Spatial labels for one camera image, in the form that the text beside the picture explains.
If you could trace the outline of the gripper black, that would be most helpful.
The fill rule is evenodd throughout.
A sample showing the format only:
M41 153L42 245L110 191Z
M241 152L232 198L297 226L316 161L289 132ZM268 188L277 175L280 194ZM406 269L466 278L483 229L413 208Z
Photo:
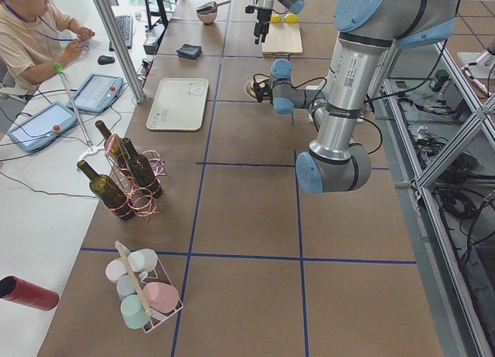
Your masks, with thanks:
M256 23L254 25L254 44L258 45L261 36L261 42L264 43L266 40L266 35L269 31L269 24L271 21L271 9L261 8L254 5L247 5L244 9L244 12L247 14L256 15Z
M255 74L252 80L252 89L257 102L271 102L270 78L264 74Z

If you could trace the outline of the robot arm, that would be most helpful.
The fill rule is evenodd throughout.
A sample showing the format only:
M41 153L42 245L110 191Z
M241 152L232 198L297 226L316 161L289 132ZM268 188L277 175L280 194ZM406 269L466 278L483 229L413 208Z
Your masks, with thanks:
M256 45L265 42L275 1L286 7L289 12L298 15L304 7L305 0L254 0L251 5L247 5L245 7L247 14L257 13L254 25L254 43Z
M449 38L460 0L337 0L337 28L326 82L317 90L297 89L292 64L271 66L271 102L278 114L309 111L318 134L295 162L299 185L310 193L346 192L370 177L370 156L353 140L357 119L384 52L392 46L427 46Z

